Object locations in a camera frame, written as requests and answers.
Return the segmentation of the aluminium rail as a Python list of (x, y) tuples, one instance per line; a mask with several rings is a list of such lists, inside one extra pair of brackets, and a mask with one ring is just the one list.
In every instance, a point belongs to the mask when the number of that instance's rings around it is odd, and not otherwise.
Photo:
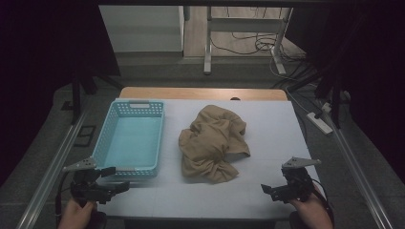
[(357, 162), (352, 147), (350, 146), (348, 140), (345, 138), (343, 132), (336, 127), (328, 114), (325, 114), (325, 121), (331, 126), (333, 130), (333, 136), (341, 151), (342, 157), (345, 159), (348, 168), (352, 173), (359, 192), (366, 200), (367, 206), (373, 216), (377, 227), (379, 229), (394, 229), (385, 208), (383, 207), (372, 185), (366, 178), (361, 166)]
[(68, 129), (15, 229), (33, 229), (87, 114), (83, 111)]

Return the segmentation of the tan cloth garment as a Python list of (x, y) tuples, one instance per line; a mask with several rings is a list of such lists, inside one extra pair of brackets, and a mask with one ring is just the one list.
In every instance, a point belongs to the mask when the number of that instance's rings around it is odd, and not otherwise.
[(181, 173), (184, 177), (205, 177), (221, 183), (239, 172), (225, 160), (227, 154), (250, 156), (245, 142), (246, 123), (234, 112), (207, 105), (188, 129), (181, 131)]

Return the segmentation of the white desk frame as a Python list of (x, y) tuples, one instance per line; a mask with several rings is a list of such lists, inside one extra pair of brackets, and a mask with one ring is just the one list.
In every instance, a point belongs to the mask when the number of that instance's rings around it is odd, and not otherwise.
[(288, 27), (288, 21), (292, 8), (283, 8), (281, 17), (275, 18), (238, 18), (238, 17), (213, 17), (212, 8), (206, 8), (207, 28), (206, 44), (204, 52), (203, 72), (211, 74), (211, 32), (268, 32), (276, 35), (275, 44), (270, 48), (273, 63), (278, 74), (285, 75), (287, 72), (281, 60), (281, 45)]

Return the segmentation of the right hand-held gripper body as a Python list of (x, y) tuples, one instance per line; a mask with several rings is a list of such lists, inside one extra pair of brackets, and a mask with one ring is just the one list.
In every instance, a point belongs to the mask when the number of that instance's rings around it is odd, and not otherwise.
[(287, 184), (273, 188), (273, 201), (287, 203), (291, 199), (307, 201), (314, 190), (312, 178), (307, 171), (308, 166), (321, 164), (319, 159), (300, 158), (293, 156), (282, 165), (282, 169), (290, 169), (290, 177), (285, 177)]

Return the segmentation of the person's left hand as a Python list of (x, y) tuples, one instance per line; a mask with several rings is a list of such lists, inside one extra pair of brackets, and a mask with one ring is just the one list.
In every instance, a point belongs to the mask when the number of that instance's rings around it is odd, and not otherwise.
[(81, 207), (71, 198), (62, 215), (57, 229), (85, 229), (91, 219), (91, 214), (96, 210), (95, 202), (88, 201)]

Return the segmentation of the white table mat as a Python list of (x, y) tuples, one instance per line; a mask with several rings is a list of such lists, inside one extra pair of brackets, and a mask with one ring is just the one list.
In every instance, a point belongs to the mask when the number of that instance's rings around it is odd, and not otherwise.
[[(147, 219), (287, 219), (293, 207), (273, 201), (262, 186), (282, 186), (282, 165), (294, 156), (309, 157), (309, 149), (289, 101), (220, 101), (166, 99), (165, 120), (156, 177), (99, 205), (110, 217)], [(235, 156), (236, 178), (213, 184), (181, 174), (178, 138), (198, 112), (217, 105), (246, 122), (250, 156)]]

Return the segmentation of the white cabinet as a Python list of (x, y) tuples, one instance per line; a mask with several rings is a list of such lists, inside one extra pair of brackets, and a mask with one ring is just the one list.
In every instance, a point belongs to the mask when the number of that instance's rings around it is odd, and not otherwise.
[(183, 7), (100, 6), (115, 52), (182, 52)]

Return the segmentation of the light blue plastic basket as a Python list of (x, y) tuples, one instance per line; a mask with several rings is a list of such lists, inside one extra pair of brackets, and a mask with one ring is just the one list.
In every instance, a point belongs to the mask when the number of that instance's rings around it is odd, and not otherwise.
[(162, 101), (116, 99), (92, 154), (97, 169), (115, 167), (119, 178), (155, 177), (163, 125)]

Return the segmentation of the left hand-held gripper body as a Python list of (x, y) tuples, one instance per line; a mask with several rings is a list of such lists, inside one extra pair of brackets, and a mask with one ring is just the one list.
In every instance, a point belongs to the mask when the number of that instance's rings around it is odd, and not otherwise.
[(96, 180), (102, 177), (100, 170), (97, 169), (96, 161), (91, 156), (62, 169), (64, 173), (74, 173), (70, 190), (80, 205), (85, 205), (87, 201), (105, 204), (110, 200), (109, 188), (96, 183)]

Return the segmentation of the black floor plate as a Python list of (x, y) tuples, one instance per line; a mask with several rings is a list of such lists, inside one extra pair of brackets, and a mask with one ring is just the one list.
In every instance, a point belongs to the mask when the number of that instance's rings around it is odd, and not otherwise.
[(96, 132), (96, 125), (82, 126), (75, 139), (75, 147), (89, 147)]

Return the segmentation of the person's right hand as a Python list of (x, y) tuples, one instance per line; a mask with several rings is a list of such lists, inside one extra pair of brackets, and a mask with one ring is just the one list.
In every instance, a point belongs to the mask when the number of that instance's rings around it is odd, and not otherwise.
[(305, 202), (291, 199), (288, 203), (295, 208), (289, 216), (290, 229), (334, 229), (322, 199), (315, 194)]

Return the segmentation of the black metal stand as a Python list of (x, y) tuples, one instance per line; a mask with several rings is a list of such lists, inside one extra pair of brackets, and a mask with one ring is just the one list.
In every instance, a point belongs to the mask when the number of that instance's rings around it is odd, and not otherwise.
[(340, 106), (340, 92), (342, 86), (342, 77), (340, 73), (331, 73), (325, 75), (315, 90), (316, 98), (325, 98), (331, 94), (331, 120), (337, 129), (340, 128), (339, 124), (339, 106)]
[(85, 75), (83, 73), (72, 74), (72, 99), (73, 99), (73, 118), (72, 124), (75, 125), (81, 115), (81, 92), (83, 89), (85, 94), (95, 94), (97, 86), (95, 77)]

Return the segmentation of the white power strip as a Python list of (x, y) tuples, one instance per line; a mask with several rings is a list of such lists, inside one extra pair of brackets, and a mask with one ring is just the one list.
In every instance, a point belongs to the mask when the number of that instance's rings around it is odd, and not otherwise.
[(329, 134), (331, 134), (333, 132), (333, 129), (325, 121), (323, 121), (317, 114), (308, 113), (307, 118), (324, 135), (329, 135)]

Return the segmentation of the wooden table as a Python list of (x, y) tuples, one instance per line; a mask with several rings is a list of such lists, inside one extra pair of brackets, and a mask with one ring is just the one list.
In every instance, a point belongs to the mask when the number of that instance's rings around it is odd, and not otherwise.
[(125, 87), (120, 98), (141, 99), (199, 99), (231, 100), (236, 97), (251, 101), (287, 101), (282, 90), (271, 89), (218, 89), (218, 88), (159, 88), (159, 87)]

